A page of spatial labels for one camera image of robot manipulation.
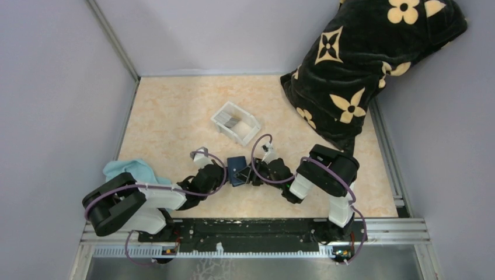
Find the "navy blue card holder wallet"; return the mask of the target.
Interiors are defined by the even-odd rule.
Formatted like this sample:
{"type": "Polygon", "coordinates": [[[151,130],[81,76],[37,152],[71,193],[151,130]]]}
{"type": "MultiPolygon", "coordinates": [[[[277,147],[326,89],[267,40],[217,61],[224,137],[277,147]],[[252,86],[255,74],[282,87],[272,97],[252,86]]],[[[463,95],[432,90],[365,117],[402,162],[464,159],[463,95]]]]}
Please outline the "navy blue card holder wallet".
{"type": "Polygon", "coordinates": [[[244,156],[228,157],[227,168],[229,182],[233,187],[246,183],[247,177],[244,170],[247,168],[247,164],[244,156]]]}

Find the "white plastic card box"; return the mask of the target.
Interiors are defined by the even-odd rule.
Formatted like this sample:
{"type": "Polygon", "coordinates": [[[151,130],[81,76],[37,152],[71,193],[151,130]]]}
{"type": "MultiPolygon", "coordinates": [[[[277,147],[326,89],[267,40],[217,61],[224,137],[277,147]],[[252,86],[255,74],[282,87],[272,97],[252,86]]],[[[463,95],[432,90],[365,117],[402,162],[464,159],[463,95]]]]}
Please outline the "white plastic card box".
{"type": "Polygon", "coordinates": [[[242,146],[247,146],[262,128],[254,115],[231,101],[217,110],[210,120],[219,133],[242,146]]]}

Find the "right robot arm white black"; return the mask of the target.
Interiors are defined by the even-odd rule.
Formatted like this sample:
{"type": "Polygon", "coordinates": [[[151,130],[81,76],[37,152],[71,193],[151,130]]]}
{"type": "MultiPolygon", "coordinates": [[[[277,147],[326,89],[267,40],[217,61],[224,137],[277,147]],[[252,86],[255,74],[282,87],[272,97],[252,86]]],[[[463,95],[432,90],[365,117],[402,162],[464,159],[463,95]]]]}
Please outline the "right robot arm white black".
{"type": "Polygon", "coordinates": [[[311,190],[319,188],[329,195],[329,234],[335,240],[344,240],[350,235],[355,217],[353,188],[360,168],[356,158],[316,144],[292,172],[271,142],[264,144],[262,150],[261,159],[252,157],[249,162],[228,159],[233,186],[268,184],[281,190],[282,196],[292,204],[300,204],[311,190]]]}

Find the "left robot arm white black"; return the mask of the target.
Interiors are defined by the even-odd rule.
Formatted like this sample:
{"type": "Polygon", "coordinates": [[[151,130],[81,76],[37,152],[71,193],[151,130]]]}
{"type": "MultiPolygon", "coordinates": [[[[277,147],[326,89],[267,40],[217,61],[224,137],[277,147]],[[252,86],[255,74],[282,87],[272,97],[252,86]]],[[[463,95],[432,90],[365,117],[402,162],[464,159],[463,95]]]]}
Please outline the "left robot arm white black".
{"type": "Polygon", "coordinates": [[[170,212],[196,207],[228,179],[225,163],[206,148],[193,151],[191,156],[198,172],[181,182],[146,182],[125,171],[87,194],[82,200],[84,217],[96,235],[125,230],[154,235],[162,242],[170,240],[175,233],[170,212]]]}

